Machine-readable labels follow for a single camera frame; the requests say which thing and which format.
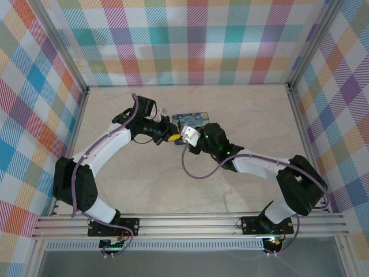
plaid backdrop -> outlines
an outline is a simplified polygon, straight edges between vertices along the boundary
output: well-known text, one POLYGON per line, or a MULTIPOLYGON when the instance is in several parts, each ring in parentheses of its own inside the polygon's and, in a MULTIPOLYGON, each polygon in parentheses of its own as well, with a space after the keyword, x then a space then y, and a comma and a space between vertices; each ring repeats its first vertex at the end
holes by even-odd
POLYGON ((347 0, 296 91, 334 210, 369 276, 369 1, 347 0))
POLYGON ((0 2, 0 276, 19 276, 82 93, 25 0, 0 2))
POLYGON ((296 58, 295 63, 293 64, 292 70, 289 73, 289 76, 287 78, 287 83, 290 83, 292 78, 294 77, 295 73, 296 73, 296 69, 298 68, 298 66, 300 65, 300 61, 302 60, 302 58, 304 57, 306 51, 308 50, 311 40, 313 39, 316 31, 318 30, 318 27, 321 23, 321 21, 323 20, 324 16, 326 15, 327 9, 329 7, 329 4, 331 3, 331 0, 325 0, 323 6, 321 7, 321 10, 319 11, 318 16, 316 17, 314 24, 312 25, 309 34, 306 37, 306 40, 303 44, 303 47, 300 50, 300 53, 298 55, 298 57, 296 58))
POLYGON ((323 15, 309 35, 322 0, 43 3, 90 85, 285 83, 323 15))

metal bracket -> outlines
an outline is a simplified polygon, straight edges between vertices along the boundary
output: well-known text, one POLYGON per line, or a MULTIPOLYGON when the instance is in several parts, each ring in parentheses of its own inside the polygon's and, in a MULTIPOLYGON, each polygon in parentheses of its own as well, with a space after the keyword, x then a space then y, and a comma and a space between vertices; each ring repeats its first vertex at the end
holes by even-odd
MULTIPOLYGON (((119 222, 120 226, 127 227, 133 231, 134 236, 138 235, 138 230, 140 228, 140 219, 139 218, 121 218, 119 222)), ((89 223, 89 228, 87 232, 87 236, 89 237, 120 237, 127 236, 130 233, 126 230, 122 230, 119 228, 112 228, 97 223, 95 221, 91 221, 89 223)))
MULTIPOLYGON (((260 225, 258 216, 244 216, 241 218, 241 227, 243 235, 264 235, 265 229, 260 225)), ((272 235, 283 235, 293 234, 293 225, 291 218, 286 218, 281 223, 276 224, 273 231, 270 233, 272 235)))

beige floor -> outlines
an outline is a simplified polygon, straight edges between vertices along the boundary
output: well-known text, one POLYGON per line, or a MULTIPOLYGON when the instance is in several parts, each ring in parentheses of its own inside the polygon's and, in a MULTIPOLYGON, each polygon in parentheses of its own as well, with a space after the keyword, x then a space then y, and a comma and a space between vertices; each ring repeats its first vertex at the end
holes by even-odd
MULTIPOLYGON (((75 153, 100 136, 112 118, 133 105, 131 93, 157 101, 172 114, 206 111, 229 140, 254 152, 280 158, 302 154, 287 94, 282 85, 92 88, 75 153)), ((146 137, 137 137, 145 141, 146 137)), ((96 177, 99 195, 122 213, 260 211, 281 197, 277 182, 220 170, 197 181, 182 169, 183 146, 174 143, 120 149, 96 177)), ((186 155, 195 175, 216 167, 207 154, 186 155)), ((61 205, 60 214, 70 207, 61 205)))

purple cable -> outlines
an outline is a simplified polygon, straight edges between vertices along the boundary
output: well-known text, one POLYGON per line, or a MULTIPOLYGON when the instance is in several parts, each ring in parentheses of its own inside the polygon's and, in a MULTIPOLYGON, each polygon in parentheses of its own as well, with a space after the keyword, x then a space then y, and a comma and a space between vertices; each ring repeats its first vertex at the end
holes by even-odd
POLYGON ((229 156, 226 159, 224 159, 208 175, 198 177, 198 176, 192 175, 188 171, 188 169, 186 168, 186 165, 185 165, 185 153, 186 153, 186 151, 187 151, 188 148, 189 148, 189 144, 187 143, 186 146, 185 146, 185 148, 184 148, 184 150, 183 150, 183 152, 182 152, 182 167, 183 167, 183 170, 186 172, 186 174, 188 176, 190 176, 191 178, 194 178, 196 180, 203 180, 203 179, 209 178, 216 171, 218 171, 222 167, 222 165, 224 165, 225 163, 227 163, 229 160, 231 160, 233 158, 238 158, 238 157, 256 158, 256 159, 259 159, 259 160, 265 160, 265 161, 270 162, 270 163, 275 163, 275 164, 280 164, 280 165, 283 165, 283 166, 287 166, 287 167, 289 167, 291 169, 294 169, 294 170, 298 171, 299 173, 305 175, 307 178, 309 178, 310 180, 312 180, 313 183, 315 183, 320 188, 320 190, 324 193, 324 195, 327 198, 327 203, 324 206, 322 206, 322 207, 318 207, 317 209, 325 209, 325 208, 327 208, 330 205, 330 197, 329 197, 328 192, 325 190, 325 188, 313 176, 311 176, 309 173, 305 172, 304 170, 298 168, 297 166, 293 166, 292 164, 289 164, 289 163, 280 162, 280 161, 275 160, 275 159, 271 159, 271 158, 267 158, 267 157, 263 157, 263 156, 259 156, 259 155, 254 155, 254 154, 236 154, 236 155, 232 155, 232 156, 229 156))
MULTIPOLYGON (((130 233, 130 239, 129 239, 129 242, 128 242, 128 244, 126 245, 126 246, 124 246, 121 250, 119 250, 118 252, 116 252, 114 255, 112 254, 112 256, 111 257, 115 257, 115 256, 117 256, 117 255, 119 255, 119 254, 121 254, 124 250, 126 250, 127 248, 128 248, 128 246, 131 244, 131 242, 132 242, 132 240, 133 240, 133 236, 134 236, 134 234, 133 234, 133 231, 131 230, 131 229, 129 229, 129 228, 127 228, 127 227, 125 227, 125 226, 120 226, 120 225, 114 225, 114 224, 110 224, 110 223, 106 223, 106 222, 102 222, 102 221, 100 221, 100 220, 98 220, 98 219, 95 219, 95 218, 93 218, 92 216, 90 216, 90 215, 88 215, 88 214, 85 214, 84 212, 82 213, 84 216, 86 216, 87 218, 89 218, 89 219, 91 219, 91 220, 93 220, 93 221, 95 221, 95 222, 97 222, 97 223, 99 223, 99 224, 102 224, 102 225, 105 225, 105 226, 107 226, 107 227, 112 227, 112 228, 119 228, 119 229, 122 229, 122 230, 126 230, 126 231, 128 231, 129 233, 130 233)), ((106 248, 106 246, 104 246, 103 247, 103 254, 104 254, 104 257, 106 257, 107 256, 107 254, 106 254, 106 252, 105 252, 105 248, 106 248)))
POLYGON ((71 213, 72 218, 74 218, 76 216, 76 213, 77 213, 76 175, 77 175, 78 167, 81 165, 82 161, 85 159, 85 156, 88 156, 91 153, 91 151, 94 150, 94 148, 96 146, 98 146, 107 137, 111 137, 116 132, 122 130, 125 126, 127 126, 127 124, 129 122, 131 122, 133 120, 133 118, 136 116, 137 111, 138 111, 138 98, 137 98, 137 95, 134 94, 134 93, 132 94, 132 98, 135 101, 135 109, 134 109, 133 115, 125 123, 123 123, 120 127, 118 127, 115 130, 111 131, 109 134, 105 134, 104 136, 99 138, 94 144, 92 144, 91 147, 88 148, 86 153, 84 155, 82 155, 82 157, 80 158, 80 160, 77 162, 76 166, 74 167, 73 173, 71 175, 71 198, 72 198, 72 202, 73 202, 73 212, 71 213))

